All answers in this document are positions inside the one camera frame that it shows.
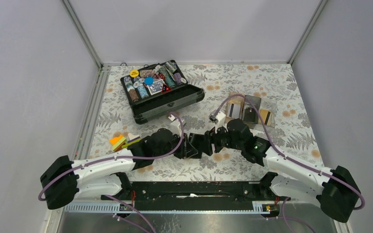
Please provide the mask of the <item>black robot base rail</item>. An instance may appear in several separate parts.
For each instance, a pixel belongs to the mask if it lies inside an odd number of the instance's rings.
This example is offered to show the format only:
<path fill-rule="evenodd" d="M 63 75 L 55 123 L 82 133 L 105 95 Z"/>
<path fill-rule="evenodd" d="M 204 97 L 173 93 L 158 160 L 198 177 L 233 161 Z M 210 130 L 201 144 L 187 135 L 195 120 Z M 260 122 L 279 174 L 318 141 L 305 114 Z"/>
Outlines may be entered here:
<path fill-rule="evenodd" d="M 163 197 L 227 197 L 237 200 L 270 200 L 278 196 L 259 182 L 131 182 L 114 198 L 119 200 L 157 200 Z"/>

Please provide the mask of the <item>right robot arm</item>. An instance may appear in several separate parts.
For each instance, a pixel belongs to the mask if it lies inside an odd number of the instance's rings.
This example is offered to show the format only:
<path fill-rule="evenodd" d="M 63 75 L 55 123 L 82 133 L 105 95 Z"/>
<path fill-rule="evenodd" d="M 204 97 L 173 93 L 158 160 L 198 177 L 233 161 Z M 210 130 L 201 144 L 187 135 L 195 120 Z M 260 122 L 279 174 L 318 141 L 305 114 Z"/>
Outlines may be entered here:
<path fill-rule="evenodd" d="M 362 194 L 350 171 L 318 166 L 300 158 L 284 155 L 269 140 L 254 136 L 240 119 L 225 122 L 226 115 L 213 111 L 209 119 L 215 124 L 209 132 L 215 151 L 235 149 L 250 163 L 267 168 L 261 179 L 260 196 L 271 200 L 276 195 L 299 199 L 319 207 L 327 216 L 346 223 Z"/>

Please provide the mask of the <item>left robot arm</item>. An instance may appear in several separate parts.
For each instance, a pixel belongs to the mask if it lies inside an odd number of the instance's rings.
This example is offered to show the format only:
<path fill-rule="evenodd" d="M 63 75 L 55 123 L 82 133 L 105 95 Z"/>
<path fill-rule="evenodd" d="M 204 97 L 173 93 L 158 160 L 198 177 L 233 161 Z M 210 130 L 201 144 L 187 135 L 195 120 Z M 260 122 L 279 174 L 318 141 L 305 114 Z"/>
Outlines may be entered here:
<path fill-rule="evenodd" d="M 131 187 L 119 174 L 149 166 L 183 147 L 185 122 L 174 113 L 170 119 L 169 129 L 159 129 L 115 153 L 83 160 L 71 160 L 67 155 L 58 157 L 40 177 L 42 190 L 38 200 L 54 210 L 82 198 L 128 198 Z"/>

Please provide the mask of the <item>black card holder wallet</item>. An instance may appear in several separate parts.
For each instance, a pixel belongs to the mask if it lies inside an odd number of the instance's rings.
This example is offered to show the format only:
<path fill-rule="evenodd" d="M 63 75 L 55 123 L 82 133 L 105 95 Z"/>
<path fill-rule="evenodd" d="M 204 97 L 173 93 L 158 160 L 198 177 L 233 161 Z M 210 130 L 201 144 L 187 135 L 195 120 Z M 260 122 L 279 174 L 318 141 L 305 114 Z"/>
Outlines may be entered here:
<path fill-rule="evenodd" d="M 185 158 L 201 159 L 202 155 L 211 156 L 213 154 L 210 131 L 204 134 L 190 133 L 186 141 Z"/>

